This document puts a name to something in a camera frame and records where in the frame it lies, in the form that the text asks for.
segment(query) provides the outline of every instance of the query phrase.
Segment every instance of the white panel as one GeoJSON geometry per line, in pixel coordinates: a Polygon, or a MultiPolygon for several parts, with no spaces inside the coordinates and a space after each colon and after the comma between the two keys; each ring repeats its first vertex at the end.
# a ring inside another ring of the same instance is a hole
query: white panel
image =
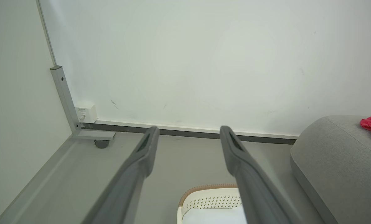
{"type": "Polygon", "coordinates": [[[0,0],[0,214],[71,135],[35,0],[0,0]]]}
{"type": "Polygon", "coordinates": [[[371,0],[43,0],[75,104],[101,120],[297,136],[371,116],[371,0]]]}

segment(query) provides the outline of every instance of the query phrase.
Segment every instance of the wall socket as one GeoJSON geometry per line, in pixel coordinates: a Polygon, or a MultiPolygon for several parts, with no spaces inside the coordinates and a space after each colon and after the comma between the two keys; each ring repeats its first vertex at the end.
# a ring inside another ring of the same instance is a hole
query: wall socket
{"type": "Polygon", "coordinates": [[[97,120],[96,106],[75,107],[80,122],[94,123],[97,120]]]}

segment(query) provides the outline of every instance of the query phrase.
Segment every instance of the metal bracket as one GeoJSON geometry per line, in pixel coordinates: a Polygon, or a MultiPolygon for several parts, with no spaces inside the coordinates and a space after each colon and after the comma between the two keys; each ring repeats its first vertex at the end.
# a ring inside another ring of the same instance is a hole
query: metal bracket
{"type": "Polygon", "coordinates": [[[56,84],[57,92],[59,93],[63,110],[68,119],[69,126],[72,131],[73,138],[80,139],[94,139],[94,140],[112,140],[115,132],[97,131],[97,130],[82,130],[82,123],[76,114],[75,106],[72,101],[71,93],[69,91],[68,83],[66,82],[63,68],[56,65],[50,68],[51,75],[53,75],[54,83],[56,84]]]}

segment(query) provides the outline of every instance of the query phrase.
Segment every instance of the laundry basket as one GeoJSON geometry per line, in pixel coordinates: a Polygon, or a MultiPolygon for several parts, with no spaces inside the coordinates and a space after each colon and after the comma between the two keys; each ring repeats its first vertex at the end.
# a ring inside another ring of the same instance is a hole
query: laundry basket
{"type": "Polygon", "coordinates": [[[214,184],[193,187],[181,197],[177,210],[177,224],[181,224],[183,216],[191,209],[222,208],[229,209],[242,206],[236,184],[214,184]]]}

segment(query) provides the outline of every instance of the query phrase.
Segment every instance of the wall mark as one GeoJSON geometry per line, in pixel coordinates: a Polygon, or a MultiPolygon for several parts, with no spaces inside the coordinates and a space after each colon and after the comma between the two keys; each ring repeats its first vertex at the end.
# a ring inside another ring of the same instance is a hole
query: wall mark
{"type": "Polygon", "coordinates": [[[116,106],[115,102],[113,102],[112,100],[110,100],[110,101],[112,102],[112,104],[113,104],[117,109],[119,109],[119,108],[116,106]]]}

